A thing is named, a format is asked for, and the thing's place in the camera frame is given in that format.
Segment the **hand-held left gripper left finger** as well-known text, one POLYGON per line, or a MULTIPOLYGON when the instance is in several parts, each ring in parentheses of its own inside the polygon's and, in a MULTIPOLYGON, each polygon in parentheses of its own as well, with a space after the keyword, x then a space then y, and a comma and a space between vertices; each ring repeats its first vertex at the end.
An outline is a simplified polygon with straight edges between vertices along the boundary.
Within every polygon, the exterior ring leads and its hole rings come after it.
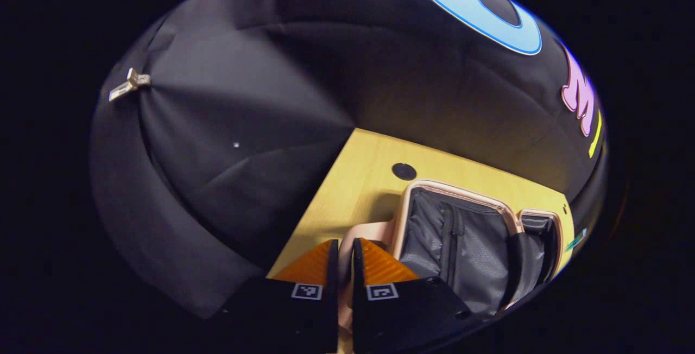
POLYGON ((338 256, 338 241, 324 241, 275 275, 241 285, 217 316, 229 352, 337 352, 338 256))

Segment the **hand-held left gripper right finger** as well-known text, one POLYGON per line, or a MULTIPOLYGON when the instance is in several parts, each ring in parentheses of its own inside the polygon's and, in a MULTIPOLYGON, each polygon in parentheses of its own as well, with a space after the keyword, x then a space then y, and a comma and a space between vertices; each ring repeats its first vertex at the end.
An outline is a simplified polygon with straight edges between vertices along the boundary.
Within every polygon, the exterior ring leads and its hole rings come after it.
POLYGON ((472 331, 472 311, 440 277, 419 277, 365 238, 354 240, 355 353, 431 353, 472 331))

